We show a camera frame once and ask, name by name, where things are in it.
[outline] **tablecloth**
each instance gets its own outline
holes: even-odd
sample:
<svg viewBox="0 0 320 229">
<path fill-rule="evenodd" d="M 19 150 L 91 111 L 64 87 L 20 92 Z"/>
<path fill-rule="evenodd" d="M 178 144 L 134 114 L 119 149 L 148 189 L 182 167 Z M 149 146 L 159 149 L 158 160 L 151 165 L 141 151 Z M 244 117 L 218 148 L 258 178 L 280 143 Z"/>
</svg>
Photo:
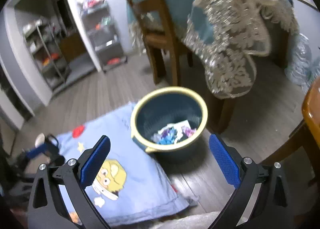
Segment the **tablecloth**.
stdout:
<svg viewBox="0 0 320 229">
<path fill-rule="evenodd" d="M 201 59 L 207 86 L 220 99 L 251 89 L 257 72 L 252 56 L 267 56 L 271 48 L 263 20 L 280 23 L 291 34 L 299 31 L 288 0 L 166 0 L 166 4 L 177 36 Z M 133 45 L 142 51 L 142 33 L 129 6 L 127 14 Z M 163 30 L 157 13 L 143 19 L 147 28 Z"/>
</svg>

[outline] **bucket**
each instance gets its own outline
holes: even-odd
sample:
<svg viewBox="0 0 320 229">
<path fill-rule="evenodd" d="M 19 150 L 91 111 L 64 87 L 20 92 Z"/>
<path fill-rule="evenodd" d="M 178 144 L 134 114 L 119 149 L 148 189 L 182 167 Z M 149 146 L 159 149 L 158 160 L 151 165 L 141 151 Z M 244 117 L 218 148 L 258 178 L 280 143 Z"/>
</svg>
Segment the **bucket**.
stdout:
<svg viewBox="0 0 320 229">
<path fill-rule="evenodd" d="M 168 123 L 188 120 L 196 132 L 176 144 L 161 145 L 151 141 L 154 133 Z M 130 125 L 132 140 L 146 153 L 171 160 L 189 157 L 196 147 L 195 141 L 203 132 L 208 120 L 208 109 L 200 95 L 183 87 L 165 87 L 143 97 L 133 109 Z"/>
</svg>

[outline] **yellow bucket rim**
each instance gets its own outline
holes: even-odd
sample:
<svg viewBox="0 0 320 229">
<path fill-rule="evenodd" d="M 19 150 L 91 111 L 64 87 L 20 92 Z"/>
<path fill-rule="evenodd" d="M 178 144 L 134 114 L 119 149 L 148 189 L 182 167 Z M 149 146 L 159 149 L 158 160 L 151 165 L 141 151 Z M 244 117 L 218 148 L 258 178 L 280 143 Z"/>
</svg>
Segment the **yellow bucket rim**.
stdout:
<svg viewBox="0 0 320 229">
<path fill-rule="evenodd" d="M 141 108 L 147 102 L 149 102 L 151 99 L 153 99 L 156 96 L 164 95 L 164 94 L 168 94 L 168 93 L 180 93 L 180 94 L 187 95 L 187 96 L 191 97 L 192 99 L 194 99 L 201 108 L 202 120 L 201 120 L 201 123 L 200 123 L 197 131 L 190 138 L 188 138 L 182 142 L 179 142 L 177 144 L 161 145 L 161 144 L 156 144 L 154 142 L 148 141 L 145 138 L 143 138 L 137 130 L 136 120 L 137 120 L 137 116 L 138 116 L 138 113 L 140 112 Z M 164 88 L 157 89 L 157 90 L 145 95 L 134 107 L 133 112 L 131 114 L 131 119 L 130 119 L 131 138 L 135 137 L 141 144 L 146 146 L 147 148 L 145 149 L 145 152 L 147 152 L 147 153 L 171 152 L 171 151 L 183 149 L 183 148 L 187 147 L 189 144 L 191 144 L 192 142 L 194 142 L 196 139 L 198 139 L 199 136 L 201 135 L 201 133 L 203 132 L 203 130 L 205 129 L 205 127 L 207 125 L 207 121 L 208 121 L 208 108 L 207 108 L 205 101 L 203 100 L 203 98 L 199 94 L 197 94 L 196 92 L 194 92 L 191 89 L 184 88 L 184 87 L 164 87 Z"/>
</svg>

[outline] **cartoon eye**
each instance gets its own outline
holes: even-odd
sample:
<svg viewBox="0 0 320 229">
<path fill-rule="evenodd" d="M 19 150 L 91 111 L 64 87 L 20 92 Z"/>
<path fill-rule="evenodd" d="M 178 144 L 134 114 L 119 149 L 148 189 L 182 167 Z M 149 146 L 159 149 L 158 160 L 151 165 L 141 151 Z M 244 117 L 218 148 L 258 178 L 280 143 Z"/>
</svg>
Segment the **cartoon eye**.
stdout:
<svg viewBox="0 0 320 229">
<path fill-rule="evenodd" d="M 105 186 L 107 186 L 107 185 L 109 185 L 109 183 L 110 183 L 110 179 L 108 179 L 107 177 L 103 180 L 103 184 L 105 185 Z"/>
<path fill-rule="evenodd" d="M 102 175 L 106 176 L 108 174 L 108 171 L 104 168 L 101 170 Z"/>
</svg>

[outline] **yellow star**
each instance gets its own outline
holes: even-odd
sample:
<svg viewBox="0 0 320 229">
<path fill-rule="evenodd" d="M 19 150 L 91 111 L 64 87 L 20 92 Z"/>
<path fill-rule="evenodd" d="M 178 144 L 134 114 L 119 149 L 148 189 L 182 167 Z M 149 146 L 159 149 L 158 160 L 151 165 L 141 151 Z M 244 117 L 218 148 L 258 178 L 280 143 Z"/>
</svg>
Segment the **yellow star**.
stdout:
<svg viewBox="0 0 320 229">
<path fill-rule="evenodd" d="M 83 143 L 78 142 L 78 151 L 82 153 L 84 151 Z"/>
</svg>

